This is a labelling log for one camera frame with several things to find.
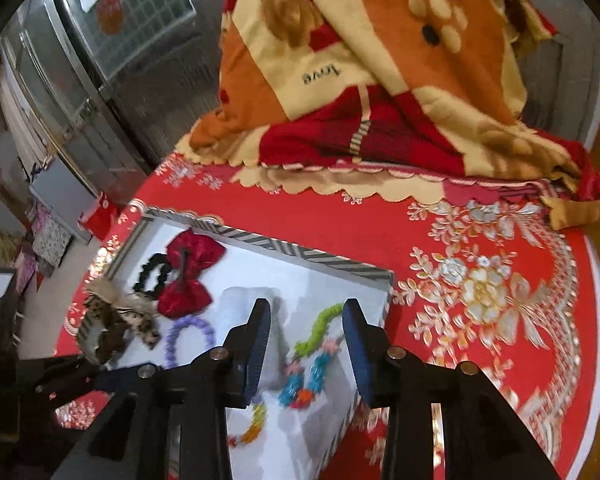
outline bed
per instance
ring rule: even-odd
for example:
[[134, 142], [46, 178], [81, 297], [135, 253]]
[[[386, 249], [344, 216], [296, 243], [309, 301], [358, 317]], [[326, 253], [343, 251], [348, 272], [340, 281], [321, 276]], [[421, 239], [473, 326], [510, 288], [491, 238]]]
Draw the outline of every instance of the bed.
[[[102, 273], [149, 206], [390, 269], [390, 339], [426, 362], [476, 362], [560, 476], [577, 478], [600, 416], [600, 263], [583, 229], [547, 225], [538, 196], [552, 192], [548, 181], [451, 179], [411, 169], [404, 177], [413, 179], [414, 198], [391, 203], [376, 194], [247, 187], [236, 172], [172, 153], [119, 216], [84, 282]], [[57, 355], [78, 351], [84, 298], [82, 285]], [[105, 402], [90, 394], [60, 408], [58, 418], [86, 428]], [[386, 410], [359, 406], [321, 478], [376, 478], [387, 420]], [[441, 422], [436, 463], [443, 459]]]

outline red bow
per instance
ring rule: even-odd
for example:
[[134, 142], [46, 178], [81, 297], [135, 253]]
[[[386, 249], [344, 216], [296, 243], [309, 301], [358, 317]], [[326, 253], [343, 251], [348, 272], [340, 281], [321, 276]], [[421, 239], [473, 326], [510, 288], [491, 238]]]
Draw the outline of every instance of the red bow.
[[158, 298], [158, 312], [174, 319], [195, 314], [208, 306], [211, 296], [198, 276], [216, 263], [224, 251], [224, 246], [213, 238], [191, 230], [176, 236], [167, 246], [167, 260], [174, 269], [180, 269], [180, 275]]

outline orange blanket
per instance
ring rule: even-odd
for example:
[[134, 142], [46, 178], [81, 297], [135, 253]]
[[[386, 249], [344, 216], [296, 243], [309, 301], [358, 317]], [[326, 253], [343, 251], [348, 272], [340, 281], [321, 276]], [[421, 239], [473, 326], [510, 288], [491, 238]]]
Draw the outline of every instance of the orange blanket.
[[227, 0], [221, 105], [178, 148], [247, 172], [344, 160], [563, 178], [563, 196], [543, 199], [552, 227], [594, 221], [600, 177], [583, 147], [519, 120], [516, 54], [554, 32], [528, 0]]

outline purple scrunchie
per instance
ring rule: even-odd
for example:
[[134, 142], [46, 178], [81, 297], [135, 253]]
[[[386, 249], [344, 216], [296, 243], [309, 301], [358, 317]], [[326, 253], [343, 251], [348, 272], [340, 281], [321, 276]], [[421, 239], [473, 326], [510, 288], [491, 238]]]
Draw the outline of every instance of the purple scrunchie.
[[206, 341], [205, 351], [216, 346], [216, 332], [214, 328], [201, 317], [187, 314], [173, 322], [169, 330], [169, 335], [166, 338], [165, 352], [167, 354], [167, 368], [178, 366], [176, 362], [176, 339], [180, 335], [180, 330], [187, 326], [194, 326], [202, 330]]

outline colorful beaded necklace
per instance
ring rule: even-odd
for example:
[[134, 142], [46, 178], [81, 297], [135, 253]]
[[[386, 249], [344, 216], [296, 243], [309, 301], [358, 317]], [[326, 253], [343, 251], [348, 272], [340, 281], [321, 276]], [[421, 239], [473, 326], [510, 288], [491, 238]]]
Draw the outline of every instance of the colorful beaded necklace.
[[[342, 338], [330, 338], [324, 342], [322, 340], [327, 333], [329, 323], [342, 314], [343, 305], [343, 303], [338, 303], [321, 311], [312, 325], [309, 339], [300, 341], [294, 346], [295, 355], [285, 367], [285, 375], [288, 379], [278, 396], [280, 405], [283, 407], [304, 410], [322, 392], [324, 369], [333, 359], [333, 356], [337, 354]], [[313, 354], [320, 347], [320, 343], [322, 343], [322, 353], [315, 358], [314, 364], [309, 368], [310, 380], [305, 388], [304, 367], [300, 359]]]
[[253, 418], [251, 424], [241, 435], [229, 435], [227, 437], [227, 444], [229, 447], [242, 447], [250, 444], [257, 439], [264, 428], [264, 423], [267, 420], [267, 407], [264, 404], [264, 400], [260, 393], [257, 393], [251, 399], [251, 405], [253, 407]]

